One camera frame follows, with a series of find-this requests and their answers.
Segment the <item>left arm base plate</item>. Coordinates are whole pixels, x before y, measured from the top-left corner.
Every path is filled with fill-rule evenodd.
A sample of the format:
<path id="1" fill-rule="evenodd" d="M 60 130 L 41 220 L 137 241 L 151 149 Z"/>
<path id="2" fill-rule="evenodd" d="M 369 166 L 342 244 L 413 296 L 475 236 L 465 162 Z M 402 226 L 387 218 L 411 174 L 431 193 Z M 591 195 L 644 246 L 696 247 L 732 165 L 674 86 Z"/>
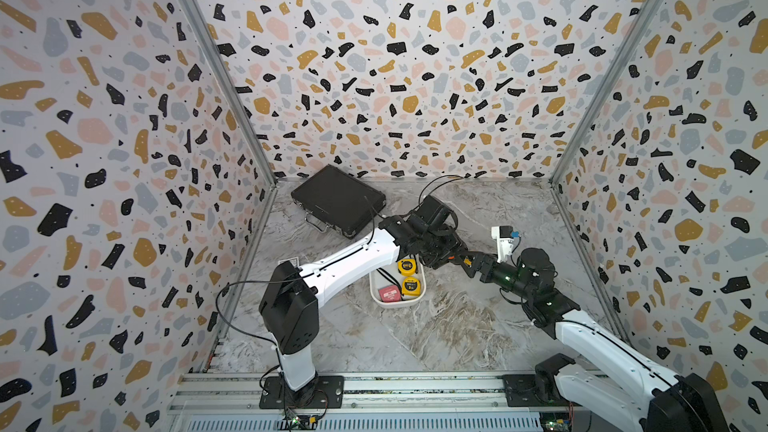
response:
<path id="1" fill-rule="evenodd" d="M 269 376 L 263 381 L 259 408 L 339 409 L 343 401 L 344 383 L 342 375 L 320 375 L 294 391 L 281 375 Z"/>

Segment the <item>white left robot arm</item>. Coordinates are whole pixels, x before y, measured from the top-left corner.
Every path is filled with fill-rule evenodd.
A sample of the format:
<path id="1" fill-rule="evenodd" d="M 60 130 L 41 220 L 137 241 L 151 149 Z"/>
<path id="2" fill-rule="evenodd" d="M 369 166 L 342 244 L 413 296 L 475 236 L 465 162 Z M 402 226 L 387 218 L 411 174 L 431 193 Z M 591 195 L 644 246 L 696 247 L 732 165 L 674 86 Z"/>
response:
<path id="1" fill-rule="evenodd" d="M 465 248 L 456 213 L 432 196 L 404 216 L 381 219 L 366 237 L 300 268 L 285 261 L 269 280 L 259 313 L 275 342 L 282 379 L 292 392 L 312 390 L 318 374 L 311 344 L 319 334 L 319 310 L 370 272 L 416 257 L 439 268 Z"/>

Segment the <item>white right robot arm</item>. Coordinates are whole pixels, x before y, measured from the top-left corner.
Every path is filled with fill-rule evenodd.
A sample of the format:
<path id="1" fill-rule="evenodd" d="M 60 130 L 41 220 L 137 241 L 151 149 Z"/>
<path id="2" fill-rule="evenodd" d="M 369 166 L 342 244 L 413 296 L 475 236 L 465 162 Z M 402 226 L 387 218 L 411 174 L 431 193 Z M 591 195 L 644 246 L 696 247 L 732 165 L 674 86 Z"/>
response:
<path id="1" fill-rule="evenodd" d="M 557 272 L 544 250 L 527 248 L 514 264 L 475 251 L 451 261 L 469 277 L 516 295 L 535 327 L 597 368 L 592 373 L 564 353 L 540 362 L 533 389 L 538 400 L 576 403 L 623 431 L 727 430 L 709 382 L 654 362 L 602 327 L 556 288 Z"/>

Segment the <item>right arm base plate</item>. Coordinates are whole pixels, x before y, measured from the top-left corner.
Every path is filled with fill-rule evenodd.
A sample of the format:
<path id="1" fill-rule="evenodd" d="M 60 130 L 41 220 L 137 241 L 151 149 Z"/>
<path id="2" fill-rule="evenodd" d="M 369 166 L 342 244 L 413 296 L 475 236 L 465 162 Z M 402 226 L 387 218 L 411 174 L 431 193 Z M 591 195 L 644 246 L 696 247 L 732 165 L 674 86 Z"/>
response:
<path id="1" fill-rule="evenodd" d="M 569 401 L 561 395 L 556 377 L 564 367 L 574 364 L 574 359 L 558 353 L 537 364 L 531 373 L 503 375 L 507 406 L 566 406 Z"/>

